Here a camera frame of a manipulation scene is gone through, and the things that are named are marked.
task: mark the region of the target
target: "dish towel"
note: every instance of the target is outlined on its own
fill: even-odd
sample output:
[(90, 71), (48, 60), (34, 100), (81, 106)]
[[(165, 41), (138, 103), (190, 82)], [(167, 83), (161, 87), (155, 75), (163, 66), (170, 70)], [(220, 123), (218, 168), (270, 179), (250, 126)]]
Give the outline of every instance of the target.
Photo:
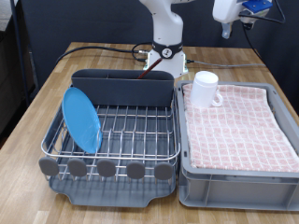
[(299, 158), (280, 130), (266, 90), (220, 85), (221, 107), (199, 108), (183, 87), (193, 168), (299, 172)]

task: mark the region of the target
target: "white mug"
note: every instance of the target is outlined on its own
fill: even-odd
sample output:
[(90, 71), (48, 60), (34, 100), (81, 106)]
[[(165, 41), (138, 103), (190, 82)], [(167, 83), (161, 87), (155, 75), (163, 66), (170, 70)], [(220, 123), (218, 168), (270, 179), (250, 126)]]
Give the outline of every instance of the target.
[[(221, 106), (223, 104), (223, 97), (219, 90), (217, 90), (218, 80), (218, 77), (214, 73), (197, 73), (193, 82), (191, 103), (198, 107)], [(218, 103), (214, 100), (215, 96), (219, 98)]]

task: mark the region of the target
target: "gray storage container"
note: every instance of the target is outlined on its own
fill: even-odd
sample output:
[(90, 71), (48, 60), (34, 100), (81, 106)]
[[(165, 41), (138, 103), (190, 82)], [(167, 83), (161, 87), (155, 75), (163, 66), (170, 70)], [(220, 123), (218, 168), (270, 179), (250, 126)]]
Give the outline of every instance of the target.
[[(192, 168), (185, 122), (182, 87), (178, 83), (178, 113), (181, 134), (179, 200), (191, 207), (219, 207), (299, 211), (299, 174), (279, 172), (231, 171)], [(267, 90), (268, 104), (275, 112), (281, 130), (293, 148), (299, 148), (299, 130), (274, 87), (263, 83), (221, 82)]]

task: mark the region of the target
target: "blue plate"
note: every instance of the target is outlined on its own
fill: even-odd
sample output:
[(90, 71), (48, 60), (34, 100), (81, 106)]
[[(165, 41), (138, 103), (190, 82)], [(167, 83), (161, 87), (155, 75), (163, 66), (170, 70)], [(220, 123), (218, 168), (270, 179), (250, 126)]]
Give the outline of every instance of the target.
[(84, 151), (96, 153), (101, 147), (101, 124), (90, 99), (83, 91), (70, 88), (63, 99), (64, 122), (68, 132)]

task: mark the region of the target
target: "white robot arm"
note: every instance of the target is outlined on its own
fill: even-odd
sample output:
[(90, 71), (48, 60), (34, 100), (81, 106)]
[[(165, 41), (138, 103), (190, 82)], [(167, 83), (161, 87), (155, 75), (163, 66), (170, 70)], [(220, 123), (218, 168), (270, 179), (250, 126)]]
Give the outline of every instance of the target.
[[(153, 19), (153, 50), (149, 53), (145, 69), (159, 58), (163, 61), (154, 70), (166, 71), (174, 77), (188, 73), (186, 57), (182, 51), (183, 21), (171, 11), (172, 4), (190, 3), (194, 0), (139, 0), (145, 5)], [(229, 38), (232, 24), (239, 20), (239, 13), (265, 16), (272, 6), (272, 0), (215, 0), (213, 17), (222, 24), (224, 38)], [(242, 18), (244, 23), (253, 23), (253, 18)]]

